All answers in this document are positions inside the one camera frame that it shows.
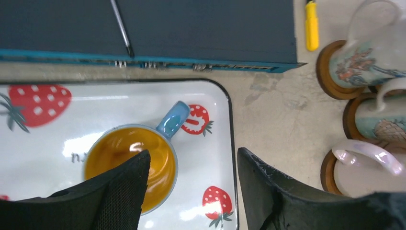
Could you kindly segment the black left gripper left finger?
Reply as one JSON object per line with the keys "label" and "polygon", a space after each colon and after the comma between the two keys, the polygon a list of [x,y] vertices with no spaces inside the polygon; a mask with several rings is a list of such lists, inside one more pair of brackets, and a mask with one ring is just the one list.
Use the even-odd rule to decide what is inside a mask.
{"label": "black left gripper left finger", "polygon": [[2,230],[136,230],[147,190],[150,153],[42,198],[0,202]]}

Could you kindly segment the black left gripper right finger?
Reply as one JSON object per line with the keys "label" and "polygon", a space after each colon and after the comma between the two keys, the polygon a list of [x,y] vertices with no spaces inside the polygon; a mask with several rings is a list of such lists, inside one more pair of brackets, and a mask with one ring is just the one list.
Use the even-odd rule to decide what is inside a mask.
{"label": "black left gripper right finger", "polygon": [[268,165],[245,147],[238,176],[250,230],[403,230],[405,193],[359,198],[308,186]]}

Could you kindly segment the blue butterfly mug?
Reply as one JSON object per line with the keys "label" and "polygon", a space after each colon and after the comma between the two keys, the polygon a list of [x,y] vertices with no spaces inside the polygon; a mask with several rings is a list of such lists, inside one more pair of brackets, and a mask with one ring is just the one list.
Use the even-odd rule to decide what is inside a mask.
{"label": "blue butterfly mug", "polygon": [[84,179],[91,179],[148,150],[151,160],[141,213],[145,215],[157,209],[167,200],[176,184],[178,159],[171,139],[189,114],[189,106],[178,101],[156,128],[127,124],[106,131],[86,155]]}

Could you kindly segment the purple interior mug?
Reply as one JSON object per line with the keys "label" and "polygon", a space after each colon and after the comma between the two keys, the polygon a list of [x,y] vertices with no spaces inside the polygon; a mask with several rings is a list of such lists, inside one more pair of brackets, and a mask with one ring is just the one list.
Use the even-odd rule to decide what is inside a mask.
{"label": "purple interior mug", "polygon": [[344,196],[405,192],[405,143],[347,139],[337,143],[331,151],[338,160],[335,182]]}

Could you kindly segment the cream floral mug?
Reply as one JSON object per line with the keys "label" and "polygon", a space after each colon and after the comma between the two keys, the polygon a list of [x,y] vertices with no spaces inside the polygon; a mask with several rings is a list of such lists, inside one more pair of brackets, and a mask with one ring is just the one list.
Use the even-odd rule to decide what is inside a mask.
{"label": "cream floral mug", "polygon": [[334,83],[343,88],[383,84],[406,76],[406,2],[386,0],[394,16],[385,26],[367,35],[356,36],[355,19],[365,7],[376,4],[365,0],[351,17],[345,45],[329,60]]}

